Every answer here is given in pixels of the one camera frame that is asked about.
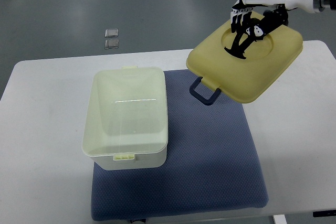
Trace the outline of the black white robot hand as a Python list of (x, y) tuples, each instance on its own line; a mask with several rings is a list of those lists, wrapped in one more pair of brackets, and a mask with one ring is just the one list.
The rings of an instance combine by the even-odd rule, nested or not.
[[(251, 14), (256, 7), (273, 7), (259, 21), (253, 21)], [(267, 34), (286, 23), (287, 12), (302, 9), (318, 13), (325, 9), (324, 0), (237, 0), (230, 13), (232, 33), (246, 34), (253, 41), (262, 40)]]

